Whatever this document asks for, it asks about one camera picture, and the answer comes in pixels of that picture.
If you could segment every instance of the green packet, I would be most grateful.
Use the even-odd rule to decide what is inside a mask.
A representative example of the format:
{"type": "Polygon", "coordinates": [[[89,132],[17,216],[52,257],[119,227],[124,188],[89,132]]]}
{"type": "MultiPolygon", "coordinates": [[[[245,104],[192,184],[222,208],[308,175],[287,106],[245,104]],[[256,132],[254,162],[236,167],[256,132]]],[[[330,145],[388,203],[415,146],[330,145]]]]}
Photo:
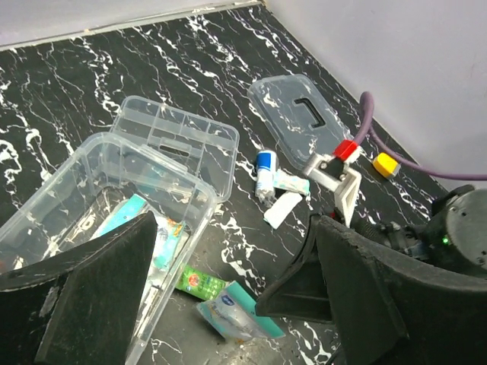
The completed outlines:
{"type": "Polygon", "coordinates": [[[186,265],[176,289],[191,294],[201,300],[213,300],[227,286],[228,282],[214,278],[186,265]]]}

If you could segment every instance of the transparent lid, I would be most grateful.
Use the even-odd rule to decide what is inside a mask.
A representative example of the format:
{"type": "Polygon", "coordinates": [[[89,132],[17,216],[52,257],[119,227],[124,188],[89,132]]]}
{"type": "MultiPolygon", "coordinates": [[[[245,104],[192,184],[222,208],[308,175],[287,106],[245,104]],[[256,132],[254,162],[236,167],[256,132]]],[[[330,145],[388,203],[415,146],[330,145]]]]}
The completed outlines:
{"type": "Polygon", "coordinates": [[[304,75],[276,76],[253,83],[252,104],[289,162],[302,169],[313,152],[331,154],[348,129],[313,82],[304,75]]]}
{"type": "Polygon", "coordinates": [[[230,198],[238,131],[211,119],[142,97],[127,97],[110,130],[167,155],[216,191],[218,202],[230,198]]]}

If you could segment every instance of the purple cable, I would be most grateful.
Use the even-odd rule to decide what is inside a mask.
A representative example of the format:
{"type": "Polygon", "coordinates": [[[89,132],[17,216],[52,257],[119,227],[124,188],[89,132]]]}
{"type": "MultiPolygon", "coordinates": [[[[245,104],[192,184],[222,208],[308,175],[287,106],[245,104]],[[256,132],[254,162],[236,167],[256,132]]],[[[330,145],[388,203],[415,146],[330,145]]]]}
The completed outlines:
{"type": "Polygon", "coordinates": [[[354,141],[357,144],[360,144],[365,139],[367,133],[370,133],[372,138],[375,140],[375,143],[384,151],[389,154],[394,160],[400,162],[403,165],[411,167],[414,170],[421,171],[422,173],[427,173],[431,176],[441,177],[443,179],[450,179],[450,180],[469,180],[469,181],[484,181],[487,180],[487,175],[482,174],[461,174],[461,173],[439,173],[438,171],[430,170],[425,167],[419,166],[417,163],[407,160],[406,158],[399,156],[396,152],[391,150],[386,146],[386,144],[379,138],[377,133],[374,131],[374,127],[372,126],[372,118],[374,114],[374,98],[372,94],[368,91],[365,91],[360,96],[360,105],[359,105],[359,116],[361,121],[360,129],[358,130],[357,135],[354,138],[354,141]]]}

